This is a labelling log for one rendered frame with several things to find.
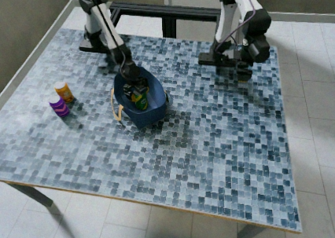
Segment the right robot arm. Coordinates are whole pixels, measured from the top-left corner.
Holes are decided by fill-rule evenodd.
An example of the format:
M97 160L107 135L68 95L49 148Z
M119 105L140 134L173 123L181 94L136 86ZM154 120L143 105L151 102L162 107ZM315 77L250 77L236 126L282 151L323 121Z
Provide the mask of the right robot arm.
M87 22L84 25L84 33L87 35L87 39L83 39L79 44L79 48L84 49L96 49L104 50L111 52L112 58L116 65L120 65L120 68L123 64L123 54L117 44L122 48L126 55L126 63L123 66L123 75L130 76L132 78L139 77L141 70L139 66L131 59L131 50L129 47L123 43L123 40L119 37L114 28L112 21L110 20L106 3L109 0L95 0L98 5L96 6L92 0L79 0L84 13L87 15ZM87 14L88 12L88 14ZM92 14L93 15L92 15ZM88 16L89 15L89 16ZM96 19L95 19L96 18ZM100 29L100 27L101 29ZM101 33L104 33L107 42L103 42L100 39ZM116 42L115 42L116 41ZM109 46L108 46L109 45ZM135 90L141 95L148 90L148 83L146 86L146 81L142 80L141 82L134 82L131 84L135 87Z

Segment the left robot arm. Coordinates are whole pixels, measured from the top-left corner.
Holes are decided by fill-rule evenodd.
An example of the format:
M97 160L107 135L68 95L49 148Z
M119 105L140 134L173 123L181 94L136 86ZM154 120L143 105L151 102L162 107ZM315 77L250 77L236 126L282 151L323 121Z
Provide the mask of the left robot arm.
M252 4L255 8L255 16L243 25L242 32L244 34L244 40L242 47L249 51L253 60L256 63L262 63L267 60L270 56L270 45L266 40L265 33L271 25L271 17L268 15L265 8L256 0L219 0L222 4L221 17L219 22L219 29L214 36L214 44L212 43L212 53L200 52L199 61L208 63L221 64L235 64L236 60L241 60L239 50L229 50L231 46L230 37L219 47L216 52L223 53L222 59L220 54L215 53L216 47L230 34L234 13L239 7L241 11L241 19L243 23L253 15ZM250 37L250 38L249 38ZM228 55L227 55L228 54ZM232 63L230 63L232 62Z

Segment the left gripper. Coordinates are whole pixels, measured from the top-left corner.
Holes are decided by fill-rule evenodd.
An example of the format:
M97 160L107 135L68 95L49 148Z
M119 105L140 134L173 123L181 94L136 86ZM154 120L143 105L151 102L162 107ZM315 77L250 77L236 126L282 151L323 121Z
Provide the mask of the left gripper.
M237 80L238 82L247 82L252 77L252 70L248 70L248 66L253 67L253 62L255 62L248 50L241 47L240 49L241 60L237 60ZM241 71L241 72L240 72Z

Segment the yellow striped drink can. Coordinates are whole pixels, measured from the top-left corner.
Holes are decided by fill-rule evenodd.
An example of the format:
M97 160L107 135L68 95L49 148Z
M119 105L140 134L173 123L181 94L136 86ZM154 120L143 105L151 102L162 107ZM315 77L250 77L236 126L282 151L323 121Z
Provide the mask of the yellow striped drink can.
M74 99L74 96L69 89L67 83L63 81L56 82L54 84L54 89L57 92L57 94L63 98L65 103L69 103Z

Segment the purple drink can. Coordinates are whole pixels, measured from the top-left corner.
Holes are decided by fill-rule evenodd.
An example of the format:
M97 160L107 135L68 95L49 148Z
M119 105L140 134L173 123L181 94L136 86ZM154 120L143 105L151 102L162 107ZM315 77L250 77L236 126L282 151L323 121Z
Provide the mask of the purple drink can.
M59 95L53 95L49 98L51 108L59 117L65 117L69 113L69 108Z

